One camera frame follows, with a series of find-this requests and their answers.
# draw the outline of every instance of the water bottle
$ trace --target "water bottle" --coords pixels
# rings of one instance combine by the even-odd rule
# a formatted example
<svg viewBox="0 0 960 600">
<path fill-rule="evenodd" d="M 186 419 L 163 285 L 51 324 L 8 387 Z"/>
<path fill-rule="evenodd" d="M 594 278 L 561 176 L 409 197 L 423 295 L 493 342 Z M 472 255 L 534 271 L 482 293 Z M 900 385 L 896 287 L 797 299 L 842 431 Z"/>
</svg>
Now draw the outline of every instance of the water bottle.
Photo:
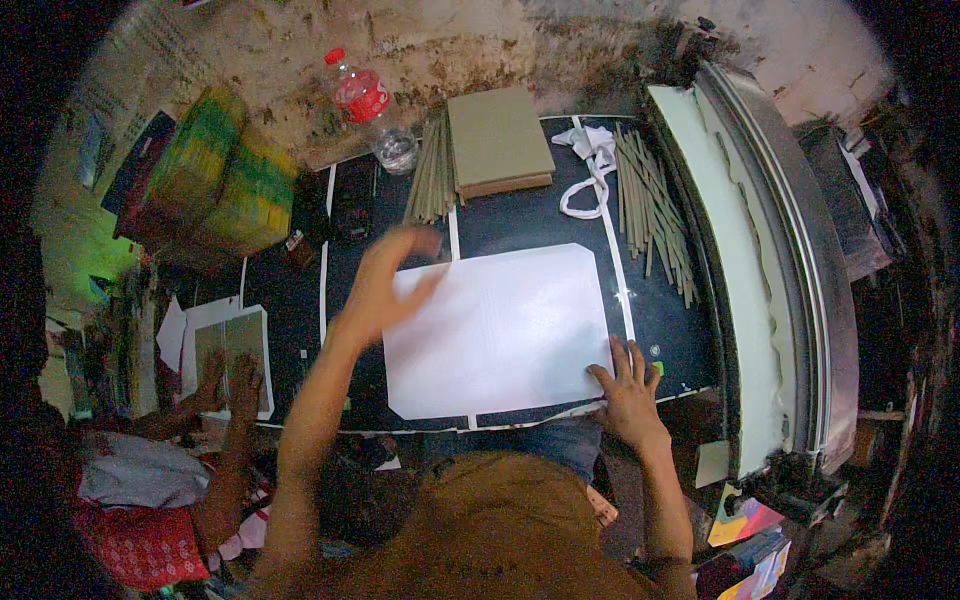
<svg viewBox="0 0 960 600">
<path fill-rule="evenodd" d="M 343 48 L 334 48 L 324 62 L 331 71 L 333 104 L 350 123 L 361 124 L 373 155 L 387 173 L 399 175 L 417 166 L 417 139 L 399 125 L 396 107 L 380 76 L 356 69 L 346 61 Z"/>
</svg>

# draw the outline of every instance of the black work table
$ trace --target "black work table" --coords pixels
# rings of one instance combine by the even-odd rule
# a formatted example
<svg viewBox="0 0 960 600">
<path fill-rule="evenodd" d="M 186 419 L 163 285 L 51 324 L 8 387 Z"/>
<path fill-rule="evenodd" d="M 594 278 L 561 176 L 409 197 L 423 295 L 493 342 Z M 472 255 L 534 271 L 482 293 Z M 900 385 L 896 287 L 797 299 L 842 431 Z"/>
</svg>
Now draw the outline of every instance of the black work table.
<svg viewBox="0 0 960 600">
<path fill-rule="evenodd" d="M 630 128 L 626 118 L 582 117 L 586 126 L 604 126 L 613 131 L 615 123 Z M 573 127 L 568 117 L 540 121 L 548 142 L 550 137 Z M 554 182 L 545 188 L 495 194 L 468 201 L 457 208 L 461 258 L 511 252 L 543 246 L 577 243 L 593 251 L 597 274 L 604 294 L 604 308 L 610 333 L 625 337 L 623 314 L 617 299 L 616 276 L 602 219 L 580 220 L 563 215 L 560 197 L 572 184 L 589 177 L 586 164 L 566 146 L 549 144 L 557 171 Z M 325 216 L 327 184 L 335 171 L 330 221 L 338 239 L 330 241 L 325 262 L 318 231 Z M 610 187 L 609 212 L 617 230 L 618 207 L 616 172 L 607 175 Z M 250 257 L 246 271 L 243 303 L 261 304 L 268 314 L 271 376 L 276 409 L 270 424 L 282 424 L 296 391 L 317 358 L 322 330 L 343 309 L 364 249 L 388 228 L 399 224 L 409 195 L 413 174 L 390 176 L 372 155 L 338 163 L 334 168 L 314 174 L 311 185 L 317 193 L 312 200 L 294 205 L 292 229 L 301 229 L 313 241 L 317 259 L 306 269 L 298 269 L 284 259 L 282 244 Z M 592 209 L 596 198 L 592 187 L 581 190 L 570 207 Z M 444 255 L 449 256 L 447 222 L 434 227 L 444 234 Z M 711 328 L 705 311 L 694 304 L 684 308 L 684 299 L 676 293 L 656 257 L 649 277 L 644 277 L 645 261 L 633 260 L 626 248 L 625 236 L 616 235 L 624 277 L 631 292 L 631 313 L 636 340 L 648 361 L 662 361 L 665 375 L 658 399 L 675 398 L 709 387 L 716 382 L 716 365 Z M 427 264 L 411 259 L 401 269 Z M 206 281 L 198 302 L 234 295 L 239 289 L 239 274 L 224 280 Z M 651 355 L 657 346 L 660 354 Z M 301 359 L 301 350 L 306 359 Z M 387 404 L 386 368 L 383 346 L 364 352 L 357 362 L 349 388 L 350 408 L 341 422 L 350 431 L 468 429 L 467 418 L 404 420 Z M 478 415 L 478 427 L 493 427 L 538 422 L 571 408 L 586 405 L 595 398 L 559 406 Z"/>
</svg>

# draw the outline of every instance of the hand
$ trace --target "hand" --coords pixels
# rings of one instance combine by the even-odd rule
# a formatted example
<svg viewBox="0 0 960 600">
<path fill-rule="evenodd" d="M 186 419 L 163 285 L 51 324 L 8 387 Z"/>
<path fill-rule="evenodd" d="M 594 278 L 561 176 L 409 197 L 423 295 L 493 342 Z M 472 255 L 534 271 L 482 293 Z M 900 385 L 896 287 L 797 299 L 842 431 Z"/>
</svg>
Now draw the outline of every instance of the hand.
<svg viewBox="0 0 960 600">
<path fill-rule="evenodd" d="M 646 377 L 646 364 L 640 348 L 634 341 L 627 346 L 634 359 L 632 371 L 623 345 L 615 335 L 610 336 L 610 350 L 616 379 L 600 365 L 587 367 L 607 397 L 607 408 L 598 412 L 597 419 L 604 428 L 628 444 L 641 460 L 661 456 L 664 450 L 669 455 L 670 433 L 657 415 L 655 394 L 660 384 L 660 371 L 651 369 Z"/>
<path fill-rule="evenodd" d="M 440 235 L 431 228 L 396 228 L 373 244 L 363 255 L 347 306 L 339 317 L 339 330 L 349 332 L 365 348 L 383 335 L 384 329 L 412 317 L 433 296 L 444 273 L 425 277 L 404 299 L 394 293 L 394 275 L 407 256 L 436 255 Z"/>
<path fill-rule="evenodd" d="M 227 359 L 222 350 L 211 350 L 204 358 L 204 372 L 200 378 L 200 385 L 197 387 L 196 398 L 197 411 L 201 413 L 216 412 L 224 405 L 223 399 L 217 394 L 217 386 L 224 378 L 224 368 Z"/>
<path fill-rule="evenodd" d="M 256 420 L 259 411 L 260 388 L 263 373 L 259 361 L 252 354 L 241 354 L 233 361 L 233 378 L 230 380 L 230 416 L 237 420 Z"/>
</svg>

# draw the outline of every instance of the red patterned fabric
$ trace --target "red patterned fabric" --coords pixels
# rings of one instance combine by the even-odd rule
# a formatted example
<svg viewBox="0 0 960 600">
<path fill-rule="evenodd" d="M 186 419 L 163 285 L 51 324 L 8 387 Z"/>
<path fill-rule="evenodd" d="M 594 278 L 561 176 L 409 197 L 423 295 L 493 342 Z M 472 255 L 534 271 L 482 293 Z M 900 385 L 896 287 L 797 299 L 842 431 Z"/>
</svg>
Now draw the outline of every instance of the red patterned fabric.
<svg viewBox="0 0 960 600">
<path fill-rule="evenodd" d="M 84 507 L 76 520 L 90 551 L 124 586 L 153 591 L 210 576 L 186 508 Z"/>
</svg>

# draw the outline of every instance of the brown shirt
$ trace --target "brown shirt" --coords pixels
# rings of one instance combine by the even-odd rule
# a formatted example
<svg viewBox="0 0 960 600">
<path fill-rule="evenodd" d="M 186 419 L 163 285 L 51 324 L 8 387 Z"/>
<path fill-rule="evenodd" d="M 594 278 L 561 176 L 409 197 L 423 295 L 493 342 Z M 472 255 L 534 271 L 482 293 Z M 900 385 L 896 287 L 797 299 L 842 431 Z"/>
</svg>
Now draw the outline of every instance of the brown shirt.
<svg viewBox="0 0 960 600">
<path fill-rule="evenodd" d="M 649 597 L 649 580 L 601 553 L 585 486 L 571 471 L 512 452 L 466 454 L 434 470 L 400 533 L 330 569 L 327 593 Z"/>
</svg>

